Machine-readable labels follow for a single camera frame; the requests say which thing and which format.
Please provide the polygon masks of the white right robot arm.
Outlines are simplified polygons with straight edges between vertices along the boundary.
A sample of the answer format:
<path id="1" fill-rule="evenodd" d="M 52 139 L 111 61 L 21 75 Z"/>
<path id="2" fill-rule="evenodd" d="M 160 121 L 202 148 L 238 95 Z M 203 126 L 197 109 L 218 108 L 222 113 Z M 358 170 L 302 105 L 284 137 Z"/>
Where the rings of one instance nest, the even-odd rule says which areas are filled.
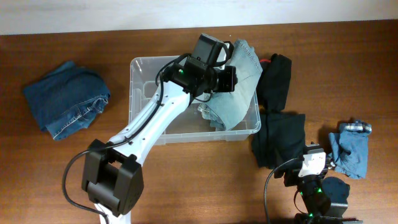
<path id="1" fill-rule="evenodd" d="M 345 218 L 348 209 L 350 185 L 337 177 L 327 177 L 331 159 L 315 143 L 306 145 L 296 160 L 279 168 L 274 177 L 283 178 L 286 187 L 295 187 L 306 211 L 298 212 L 294 223 L 362 223 L 357 218 Z"/>

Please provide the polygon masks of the black garment with red band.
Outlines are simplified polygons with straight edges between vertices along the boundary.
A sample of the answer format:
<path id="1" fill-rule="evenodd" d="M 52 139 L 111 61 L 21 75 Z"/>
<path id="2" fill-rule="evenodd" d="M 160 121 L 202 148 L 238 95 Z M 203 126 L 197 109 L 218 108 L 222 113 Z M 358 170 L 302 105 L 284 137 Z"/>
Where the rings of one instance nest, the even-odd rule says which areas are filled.
<path id="1" fill-rule="evenodd" d="M 263 69 L 256 87 L 257 99 L 266 110 L 285 109 L 289 92 L 292 61 L 282 54 L 273 54 L 270 59 L 260 60 Z"/>

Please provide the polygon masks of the dark blue jeans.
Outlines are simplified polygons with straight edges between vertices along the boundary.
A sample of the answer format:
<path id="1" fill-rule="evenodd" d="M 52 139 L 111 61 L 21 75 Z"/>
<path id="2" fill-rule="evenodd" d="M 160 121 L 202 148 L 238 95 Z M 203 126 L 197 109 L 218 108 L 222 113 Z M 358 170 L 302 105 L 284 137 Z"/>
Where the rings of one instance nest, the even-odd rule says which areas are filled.
<path id="1" fill-rule="evenodd" d="M 40 130 L 56 141 L 88 128 L 111 96 L 96 72 L 72 61 L 26 86 L 23 94 Z"/>

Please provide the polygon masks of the clear plastic storage bin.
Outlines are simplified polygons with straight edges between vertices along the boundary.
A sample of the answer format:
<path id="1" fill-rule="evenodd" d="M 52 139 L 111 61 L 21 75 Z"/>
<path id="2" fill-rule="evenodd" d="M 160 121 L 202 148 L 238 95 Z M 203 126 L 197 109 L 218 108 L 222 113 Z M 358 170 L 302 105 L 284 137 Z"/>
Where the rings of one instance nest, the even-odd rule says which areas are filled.
<path id="1" fill-rule="evenodd" d="M 166 63 L 177 56 L 136 57 L 130 64 L 129 121 L 132 121 L 153 97 L 157 90 L 155 76 Z M 182 114 L 175 118 L 158 138 L 156 144 L 181 142 L 243 141 L 261 128 L 257 96 L 249 104 L 244 119 L 229 131 L 217 131 L 210 121 L 202 118 L 197 110 L 200 102 L 195 100 Z"/>

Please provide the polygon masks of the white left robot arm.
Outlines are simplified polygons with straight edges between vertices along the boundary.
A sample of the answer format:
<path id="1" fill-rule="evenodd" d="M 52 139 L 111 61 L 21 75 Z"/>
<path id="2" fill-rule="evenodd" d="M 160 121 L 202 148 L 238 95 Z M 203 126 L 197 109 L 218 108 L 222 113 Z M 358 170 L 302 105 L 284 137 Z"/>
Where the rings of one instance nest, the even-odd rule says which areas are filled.
<path id="1" fill-rule="evenodd" d="M 82 189 L 101 223 L 129 223 L 144 190 L 142 166 L 170 123 L 204 93 L 234 91 L 236 69 L 227 65 L 233 44 L 201 34 L 192 53 L 159 69 L 157 89 L 140 113 L 107 143 L 94 140 L 85 152 Z"/>

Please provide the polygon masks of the light grey jeans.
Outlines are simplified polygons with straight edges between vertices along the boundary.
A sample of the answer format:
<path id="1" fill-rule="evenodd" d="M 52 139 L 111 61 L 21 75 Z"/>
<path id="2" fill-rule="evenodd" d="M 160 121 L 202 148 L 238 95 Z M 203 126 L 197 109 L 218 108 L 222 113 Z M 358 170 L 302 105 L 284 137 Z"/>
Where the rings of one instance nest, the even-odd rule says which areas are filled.
<path id="1" fill-rule="evenodd" d="M 234 91 L 214 93 L 210 101 L 198 106 L 202 118 L 218 131 L 229 131 L 244 119 L 263 71 L 254 47 L 241 39 L 234 43 L 227 64 L 236 68 L 238 83 Z"/>

